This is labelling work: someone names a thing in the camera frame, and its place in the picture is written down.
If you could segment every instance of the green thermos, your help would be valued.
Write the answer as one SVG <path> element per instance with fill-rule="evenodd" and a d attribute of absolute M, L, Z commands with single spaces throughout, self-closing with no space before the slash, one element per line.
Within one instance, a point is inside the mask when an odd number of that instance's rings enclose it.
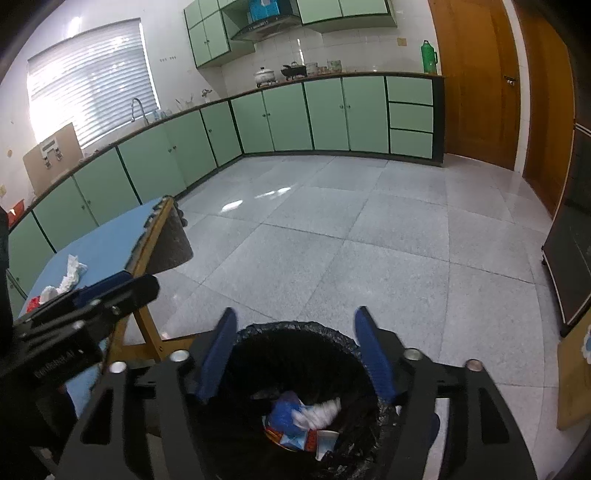
<path fill-rule="evenodd" d="M 437 74 L 437 52 L 431 44 L 425 40 L 421 45 L 421 57 L 423 57 L 423 70 L 425 73 Z"/>

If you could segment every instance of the white tile wall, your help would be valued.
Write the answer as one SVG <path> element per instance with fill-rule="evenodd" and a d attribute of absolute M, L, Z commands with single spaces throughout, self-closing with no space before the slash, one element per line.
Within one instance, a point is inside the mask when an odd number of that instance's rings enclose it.
<path fill-rule="evenodd" d="M 398 28 L 361 28 L 320 34 L 309 28 L 293 28 L 255 45 L 256 52 L 222 67 L 228 95 L 255 87 L 254 74 L 261 67 L 275 71 L 282 65 L 341 60 L 347 72 L 393 70 L 422 72 L 421 45 L 424 40 L 439 50 L 428 0 L 394 0 Z M 399 47 L 397 38 L 407 39 Z"/>

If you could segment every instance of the range hood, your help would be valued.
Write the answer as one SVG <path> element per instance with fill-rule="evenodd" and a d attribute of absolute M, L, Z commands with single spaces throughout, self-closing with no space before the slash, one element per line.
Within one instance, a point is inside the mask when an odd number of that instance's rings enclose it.
<path fill-rule="evenodd" d="M 295 25 L 301 25 L 301 18 L 293 14 L 272 15 L 244 27 L 232 40 L 261 41 L 277 35 Z"/>

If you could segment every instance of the trash can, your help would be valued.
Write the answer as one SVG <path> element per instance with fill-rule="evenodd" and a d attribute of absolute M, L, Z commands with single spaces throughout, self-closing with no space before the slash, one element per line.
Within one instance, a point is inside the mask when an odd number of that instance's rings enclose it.
<path fill-rule="evenodd" d="M 265 435 L 262 418 L 285 391 L 305 405 L 340 398 L 341 410 L 327 427 L 339 438 L 322 460 Z M 376 396 L 356 343 L 314 322 L 251 325 L 238 332 L 218 395 L 191 409 L 202 454 L 221 480 L 377 478 L 378 450 L 396 423 L 395 408 Z"/>

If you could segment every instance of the crumpled paper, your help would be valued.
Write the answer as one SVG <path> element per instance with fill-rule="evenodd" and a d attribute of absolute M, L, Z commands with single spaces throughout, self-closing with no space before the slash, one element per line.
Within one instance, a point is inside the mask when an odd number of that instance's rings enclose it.
<path fill-rule="evenodd" d="M 39 298 L 39 304 L 43 305 L 58 295 L 73 289 L 76 285 L 78 285 L 80 277 L 86 270 L 88 270 L 88 266 L 84 265 L 84 263 L 80 263 L 77 256 L 68 255 L 66 276 L 61 279 L 61 283 L 57 288 L 48 286 L 43 289 Z"/>

